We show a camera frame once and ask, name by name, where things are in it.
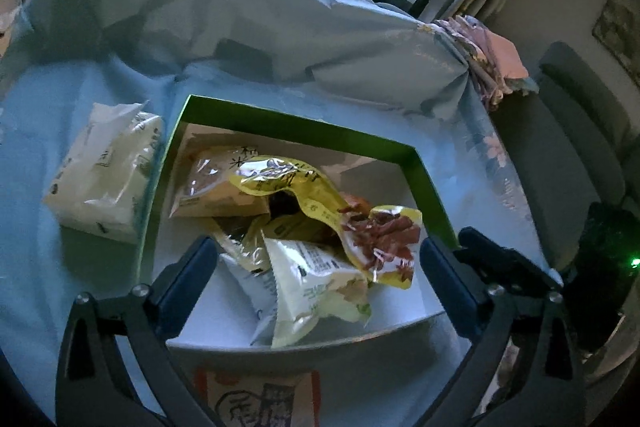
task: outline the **snack bag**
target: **snack bag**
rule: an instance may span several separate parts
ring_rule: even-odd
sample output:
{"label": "snack bag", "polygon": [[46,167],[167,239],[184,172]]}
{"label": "snack bag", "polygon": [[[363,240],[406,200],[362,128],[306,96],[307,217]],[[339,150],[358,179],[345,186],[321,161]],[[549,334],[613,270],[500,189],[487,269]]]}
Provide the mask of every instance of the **snack bag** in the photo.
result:
{"label": "snack bag", "polygon": [[252,196],[292,192],[302,212],[337,233],[351,263],[369,280],[402,289],[411,286],[422,223],[419,210],[382,205],[372,208],[367,216],[361,202],[356,206],[347,202],[322,172],[290,158],[255,156],[228,179]]}
{"label": "snack bag", "polygon": [[306,217],[302,212],[292,216],[258,216],[241,235],[234,228],[241,220],[211,219],[211,235],[225,250],[223,262],[249,297],[258,317],[251,345],[271,344],[276,321],[276,283],[271,262],[264,245],[264,236],[300,241],[331,240],[333,231],[324,223]]}
{"label": "snack bag", "polygon": [[228,253],[220,254],[231,275],[238,281],[242,291],[249,297],[251,306],[258,318],[250,344],[271,345],[276,324],[277,293],[272,270],[252,273],[244,269]]}
{"label": "snack bag", "polygon": [[60,225],[135,243],[162,135],[162,118],[141,103],[94,103],[43,201]]}
{"label": "snack bag", "polygon": [[295,344],[318,320],[369,319],[367,278],[331,247],[264,238],[278,293],[278,313],[271,347]]}
{"label": "snack bag", "polygon": [[170,217],[257,216],[268,214],[266,198],[241,192],[228,182],[228,175],[255,156],[252,147],[215,146],[195,155],[182,187],[176,190]]}

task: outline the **fabric cover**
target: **fabric cover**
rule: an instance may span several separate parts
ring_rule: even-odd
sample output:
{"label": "fabric cover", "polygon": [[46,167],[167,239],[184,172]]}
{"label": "fabric cover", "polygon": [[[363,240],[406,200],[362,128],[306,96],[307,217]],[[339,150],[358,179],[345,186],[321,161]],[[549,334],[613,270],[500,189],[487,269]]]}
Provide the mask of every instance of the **fabric cover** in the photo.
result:
{"label": "fabric cover", "polygon": [[629,142],[629,117],[602,79],[562,41],[549,46],[540,69],[577,100],[620,157]]}
{"label": "fabric cover", "polygon": [[580,105],[551,78],[537,78],[540,99],[560,124],[587,169],[600,199],[619,204],[625,195],[625,179],[616,153]]}
{"label": "fabric cover", "polygon": [[518,171],[546,259],[561,269],[577,253],[589,205],[599,201],[598,192],[539,96],[507,97],[493,120]]}
{"label": "fabric cover", "polygon": [[[41,202],[94,102],[146,100],[171,129],[200,94],[410,144],[456,231],[558,279],[464,58],[431,29],[371,0],[28,0],[0,61],[0,346],[43,411],[74,296],[136,283],[133,246],[61,229]],[[328,356],[321,425],[413,425],[464,354],[447,317],[431,326]]]}

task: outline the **pink cloth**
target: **pink cloth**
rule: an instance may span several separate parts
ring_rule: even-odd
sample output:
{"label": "pink cloth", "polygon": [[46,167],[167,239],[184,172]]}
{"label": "pink cloth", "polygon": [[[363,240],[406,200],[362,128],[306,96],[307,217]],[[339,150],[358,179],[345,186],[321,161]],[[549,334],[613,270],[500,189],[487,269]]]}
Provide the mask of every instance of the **pink cloth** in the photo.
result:
{"label": "pink cloth", "polygon": [[507,79],[529,76],[514,44],[473,17],[460,15],[435,22],[468,53],[471,77],[487,108],[495,108],[513,89]]}

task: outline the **gray chair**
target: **gray chair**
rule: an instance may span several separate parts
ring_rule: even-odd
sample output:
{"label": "gray chair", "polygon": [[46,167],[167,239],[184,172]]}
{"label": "gray chair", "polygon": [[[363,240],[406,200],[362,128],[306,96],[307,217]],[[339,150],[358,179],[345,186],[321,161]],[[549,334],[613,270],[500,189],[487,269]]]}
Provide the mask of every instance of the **gray chair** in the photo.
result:
{"label": "gray chair", "polygon": [[638,211],[640,145],[632,143],[628,116],[613,93],[567,44],[552,44],[540,70],[540,93],[506,97],[492,119],[545,256],[562,269],[577,253],[593,201]]}

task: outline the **open box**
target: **open box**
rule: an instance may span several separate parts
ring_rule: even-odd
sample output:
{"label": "open box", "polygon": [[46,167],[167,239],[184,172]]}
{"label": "open box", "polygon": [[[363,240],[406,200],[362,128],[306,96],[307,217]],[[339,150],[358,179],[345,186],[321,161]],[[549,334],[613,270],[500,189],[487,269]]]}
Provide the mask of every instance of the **open box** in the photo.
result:
{"label": "open box", "polygon": [[[174,263],[199,235],[207,219],[168,217],[176,182],[177,159],[185,138],[207,132],[216,143],[251,145],[260,154],[288,156],[321,169],[340,190],[367,198],[372,204],[402,204],[419,208],[425,228],[445,243],[456,238],[418,153],[411,146],[359,131],[214,98],[190,96],[168,138],[141,245],[139,280],[150,281]],[[257,318],[237,282],[219,264],[182,333],[168,346],[198,353],[265,354],[343,346],[383,336],[442,312],[442,306],[416,262],[408,290],[374,285],[369,293],[372,317],[366,326],[323,319],[294,346],[271,349],[250,346]]]}

